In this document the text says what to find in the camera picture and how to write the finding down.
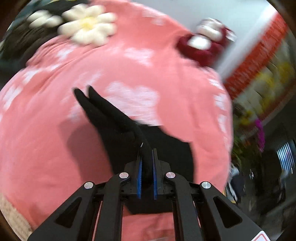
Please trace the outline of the black shirt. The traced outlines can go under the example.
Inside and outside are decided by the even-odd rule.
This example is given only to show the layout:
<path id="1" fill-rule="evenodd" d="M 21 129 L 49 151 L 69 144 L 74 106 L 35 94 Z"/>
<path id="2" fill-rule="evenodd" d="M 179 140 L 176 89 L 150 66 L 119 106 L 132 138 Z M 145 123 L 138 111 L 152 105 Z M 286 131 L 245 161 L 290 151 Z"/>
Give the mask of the black shirt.
<path id="1" fill-rule="evenodd" d="M 162 212 L 161 202 L 154 198 L 152 150 L 156 149 L 158 159 L 167 162 L 173 172 L 192 182 L 194 159 L 189 143 L 167 135 L 157 126 L 133 121 L 91 86 L 88 95 L 76 88 L 74 96 L 97 129 L 114 174 L 123 172 L 126 164 L 142 160 L 140 197 L 126 202 L 129 212 L 133 215 L 171 212 L 171 209 Z"/>

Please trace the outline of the cream fluffy rug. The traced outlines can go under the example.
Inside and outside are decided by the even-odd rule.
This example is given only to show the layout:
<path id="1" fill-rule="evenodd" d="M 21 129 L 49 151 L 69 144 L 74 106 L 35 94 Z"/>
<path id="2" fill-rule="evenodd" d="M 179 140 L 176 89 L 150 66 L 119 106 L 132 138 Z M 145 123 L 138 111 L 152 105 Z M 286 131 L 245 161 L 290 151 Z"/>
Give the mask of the cream fluffy rug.
<path id="1" fill-rule="evenodd" d="M 20 214 L 17 209 L 1 193 L 1 212 L 5 221 L 20 240 L 28 240 L 33 229 L 29 222 Z"/>

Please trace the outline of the pink fleece blanket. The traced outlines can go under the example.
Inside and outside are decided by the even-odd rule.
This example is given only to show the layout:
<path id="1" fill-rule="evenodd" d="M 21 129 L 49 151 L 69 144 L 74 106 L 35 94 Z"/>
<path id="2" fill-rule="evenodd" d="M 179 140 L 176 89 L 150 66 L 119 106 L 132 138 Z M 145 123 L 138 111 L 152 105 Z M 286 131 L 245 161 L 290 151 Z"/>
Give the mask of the pink fleece blanket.
<path id="1" fill-rule="evenodd" d="M 189 35 L 168 16 L 129 1 L 104 1 L 118 32 L 99 48 L 55 37 L 1 92 L 1 212 L 27 240 L 86 181 L 114 172 L 106 142 L 76 100 L 102 96 L 164 141 L 158 157 L 177 161 L 195 183 L 223 191 L 233 143 L 231 99 L 219 75 L 181 54 Z"/>

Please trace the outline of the purple orchid plant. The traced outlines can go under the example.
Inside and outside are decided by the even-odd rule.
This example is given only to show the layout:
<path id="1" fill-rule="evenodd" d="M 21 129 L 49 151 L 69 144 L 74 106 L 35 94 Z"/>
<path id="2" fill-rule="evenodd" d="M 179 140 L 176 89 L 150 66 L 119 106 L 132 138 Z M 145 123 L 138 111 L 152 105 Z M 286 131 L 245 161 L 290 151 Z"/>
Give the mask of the purple orchid plant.
<path id="1" fill-rule="evenodd" d="M 257 145 L 258 145 L 258 149 L 262 153 L 264 151 L 264 147 L 265 147 L 265 133 L 264 133 L 263 125 L 261 123 L 261 120 L 258 119 L 258 118 L 255 120 L 254 123 L 255 123 L 255 126 L 257 128 Z"/>

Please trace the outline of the dark red plush toy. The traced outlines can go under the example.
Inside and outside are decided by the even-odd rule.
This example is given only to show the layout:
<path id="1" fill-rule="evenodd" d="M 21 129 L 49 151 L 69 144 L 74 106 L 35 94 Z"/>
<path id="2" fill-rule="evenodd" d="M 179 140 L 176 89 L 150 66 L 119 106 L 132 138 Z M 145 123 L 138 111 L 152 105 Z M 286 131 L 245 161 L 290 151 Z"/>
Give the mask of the dark red plush toy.
<path id="1" fill-rule="evenodd" d="M 195 32 L 180 37 L 176 48 L 199 66 L 211 67 L 236 39 L 235 33 L 221 21 L 206 18 L 196 26 Z"/>

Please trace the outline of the dark brown quilted jacket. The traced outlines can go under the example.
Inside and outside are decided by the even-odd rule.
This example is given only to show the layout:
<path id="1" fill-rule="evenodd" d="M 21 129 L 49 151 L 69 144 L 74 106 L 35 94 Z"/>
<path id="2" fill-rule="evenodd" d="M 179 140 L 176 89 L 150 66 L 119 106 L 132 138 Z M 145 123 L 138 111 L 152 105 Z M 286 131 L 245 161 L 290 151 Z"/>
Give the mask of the dark brown quilted jacket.
<path id="1" fill-rule="evenodd" d="M 57 27 L 30 28 L 22 21 L 12 27 L 1 47 L 1 65 L 7 68 L 23 68 L 37 49 L 57 36 Z"/>

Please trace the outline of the white daisy flower pillow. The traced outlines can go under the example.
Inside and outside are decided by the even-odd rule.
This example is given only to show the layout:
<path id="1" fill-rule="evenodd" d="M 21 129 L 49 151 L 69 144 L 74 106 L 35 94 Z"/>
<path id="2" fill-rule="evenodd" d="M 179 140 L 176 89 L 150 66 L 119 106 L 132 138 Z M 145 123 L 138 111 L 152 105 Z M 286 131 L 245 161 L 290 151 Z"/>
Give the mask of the white daisy flower pillow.
<path id="1" fill-rule="evenodd" d="M 102 5 L 78 4 L 62 13 L 66 23 L 60 25 L 57 33 L 77 44 L 101 47 L 117 31 L 117 15 L 106 12 Z"/>

